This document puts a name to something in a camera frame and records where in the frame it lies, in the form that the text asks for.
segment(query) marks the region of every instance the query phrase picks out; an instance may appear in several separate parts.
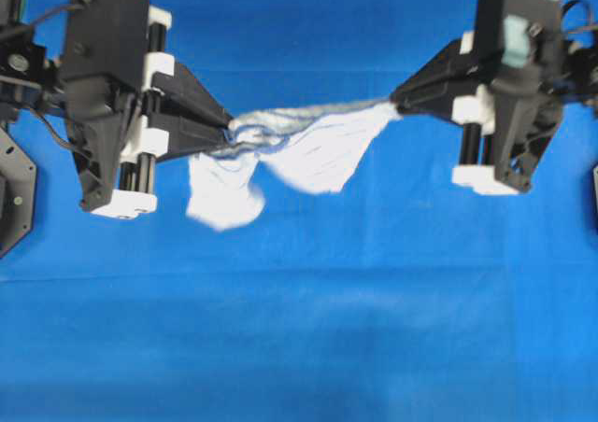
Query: black bracket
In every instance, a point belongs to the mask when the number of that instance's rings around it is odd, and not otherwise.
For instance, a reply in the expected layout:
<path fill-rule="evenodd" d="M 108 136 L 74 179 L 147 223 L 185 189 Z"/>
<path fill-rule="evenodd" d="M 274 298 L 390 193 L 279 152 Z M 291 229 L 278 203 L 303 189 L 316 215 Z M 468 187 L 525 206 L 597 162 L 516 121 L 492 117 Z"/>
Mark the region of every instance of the black bracket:
<path fill-rule="evenodd" d="M 0 130 L 0 258 L 33 229 L 36 165 Z"/>

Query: white cloth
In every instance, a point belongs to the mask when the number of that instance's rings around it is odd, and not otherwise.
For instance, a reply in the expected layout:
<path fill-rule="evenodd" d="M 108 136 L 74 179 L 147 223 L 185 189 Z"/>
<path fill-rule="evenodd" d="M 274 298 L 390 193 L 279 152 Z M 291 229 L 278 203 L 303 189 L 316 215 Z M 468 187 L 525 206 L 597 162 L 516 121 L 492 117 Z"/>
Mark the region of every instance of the white cloth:
<path fill-rule="evenodd" d="M 217 231 L 251 223 L 265 206 L 262 191 L 250 182 L 258 162 L 297 190 L 338 193 L 372 140 L 398 119 L 387 100 L 240 116 L 229 126 L 235 148 L 190 159 L 187 215 Z"/>

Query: blue backdrop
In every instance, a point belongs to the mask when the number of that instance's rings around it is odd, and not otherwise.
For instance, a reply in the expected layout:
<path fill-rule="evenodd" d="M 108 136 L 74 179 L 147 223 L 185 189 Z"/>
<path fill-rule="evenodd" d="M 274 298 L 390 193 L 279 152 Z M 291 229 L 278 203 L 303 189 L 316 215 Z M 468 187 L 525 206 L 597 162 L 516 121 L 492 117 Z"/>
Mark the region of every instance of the blue backdrop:
<path fill-rule="evenodd" d="M 65 0 L 29 0 L 28 16 Z M 375 98 L 473 27 L 476 0 L 152 0 L 168 49 L 231 112 Z M 569 24 L 582 22 L 573 13 Z M 64 18 L 37 40 L 56 55 Z M 460 132 L 395 122 L 340 195 L 262 169 L 268 205 L 217 234 L 160 209 L 85 215 L 28 116 L 36 229 L 0 263 L 0 420 L 594 421 L 598 125 L 572 106 L 517 198 L 450 184 Z"/>

